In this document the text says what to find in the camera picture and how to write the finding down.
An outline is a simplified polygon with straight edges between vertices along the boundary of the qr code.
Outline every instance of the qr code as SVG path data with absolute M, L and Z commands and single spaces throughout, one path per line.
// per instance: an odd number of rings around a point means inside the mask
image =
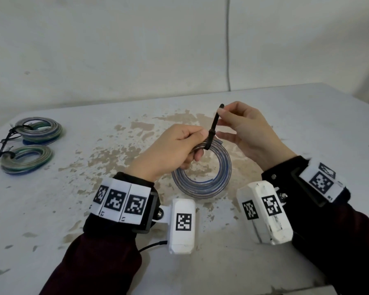
M 191 213 L 176 214 L 176 230 L 191 231 Z
M 275 195 L 267 195 L 266 197 L 262 197 L 261 199 L 269 216 L 282 213 L 282 210 L 280 209 Z
M 323 173 L 318 172 L 309 182 L 312 184 L 320 193 L 325 195 L 325 193 L 331 188 L 333 185 L 333 181 L 330 180 Z
M 140 197 L 138 195 L 130 195 L 124 212 L 130 213 L 130 214 L 142 215 L 144 211 L 143 209 L 146 204 L 146 199 L 147 198 Z
M 93 199 L 93 202 L 101 204 L 103 202 L 105 194 L 107 193 L 107 190 L 108 186 L 100 185 L 100 188 L 98 189 L 96 196 Z
M 104 207 L 116 211 L 121 211 L 125 198 L 126 198 L 125 192 L 119 192 L 118 190 L 111 189 L 109 191 L 107 200 L 105 201 Z
M 245 214 L 248 220 L 258 218 L 258 214 L 256 211 L 256 207 L 254 206 L 253 200 L 249 200 L 247 202 L 243 202 L 242 206 L 245 210 Z
M 332 169 L 330 169 L 329 167 L 327 167 L 325 164 L 320 163 L 320 165 L 318 166 L 318 168 L 320 170 L 322 170 L 325 174 L 327 174 L 328 176 L 332 177 L 335 179 L 336 177 L 336 172 Z

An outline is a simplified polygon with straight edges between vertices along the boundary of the table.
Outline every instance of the table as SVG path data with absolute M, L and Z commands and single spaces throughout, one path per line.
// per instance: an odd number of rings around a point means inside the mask
M 318 157 L 347 180 L 351 204 L 369 216 L 369 105 L 324 84 L 242 90 L 22 113 L 60 122 L 65 134 L 51 144 L 53 160 L 12 177 L 0 170 L 0 294 L 37 294 L 82 233 L 88 206 L 104 176 L 121 171 L 173 123 L 210 127 L 220 103 L 240 100 L 260 109 L 297 154 Z M 0 139 L 9 125 L 0 128 Z M 21 146 L 20 141 L 9 145 Z M 164 246 L 142 253 L 132 294 L 266 294 L 324 285 L 323 275 L 291 244 L 251 242 L 235 200 L 237 188 L 261 170 L 224 142 L 232 177 L 218 196 L 197 202 L 196 248 L 170 255 Z M 218 162 L 207 151 L 189 175 L 205 179 Z M 163 204 L 186 197 L 170 175 L 156 188 Z M 138 247 L 165 240 L 157 224 L 139 234 Z

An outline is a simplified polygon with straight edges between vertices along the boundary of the maroon sleeve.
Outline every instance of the maroon sleeve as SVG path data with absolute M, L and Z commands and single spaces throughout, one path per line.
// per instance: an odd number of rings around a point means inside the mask
M 142 258 L 133 237 L 80 235 L 40 295 L 126 294 Z
M 294 230 L 294 247 L 326 275 L 338 293 L 367 294 L 369 218 L 348 203 L 317 206 L 291 177 L 291 170 L 307 164 L 306 159 L 295 157 L 264 172 L 262 178 L 288 195 L 284 210 Z

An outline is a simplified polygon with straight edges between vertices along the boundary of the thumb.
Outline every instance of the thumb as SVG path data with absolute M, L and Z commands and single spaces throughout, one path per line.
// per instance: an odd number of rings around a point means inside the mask
M 231 113 L 225 109 L 218 108 L 217 113 L 219 114 L 220 118 L 226 121 L 228 124 L 230 124 L 232 127 L 236 127 L 240 125 L 243 120 L 241 116 L 235 115 L 234 113 Z
M 193 133 L 188 138 L 184 139 L 183 142 L 186 144 L 186 147 L 189 148 L 189 152 L 191 149 L 193 149 L 198 144 L 205 141 L 205 139 L 208 137 L 208 131 L 206 129 L 202 129 L 200 131 L 197 131 L 196 133 Z

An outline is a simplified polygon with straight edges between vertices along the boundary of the person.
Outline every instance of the person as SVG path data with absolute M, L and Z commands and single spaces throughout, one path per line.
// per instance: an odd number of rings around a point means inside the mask
M 236 133 L 217 132 L 216 136 L 235 143 L 261 167 L 263 180 L 288 195 L 284 210 L 294 230 L 293 245 L 326 275 L 339 294 L 367 293 L 369 218 L 347 203 L 319 207 L 299 185 L 291 184 L 290 172 L 304 169 L 308 161 L 281 142 L 257 109 L 234 102 L 218 109 L 218 114 L 218 125 Z M 203 150 L 191 150 L 207 136 L 208 131 L 200 126 L 175 124 L 114 178 L 154 189 L 162 175 L 199 161 Z M 135 237 L 124 224 L 90 214 L 84 234 L 69 246 L 40 294 L 126 294 L 142 263 Z

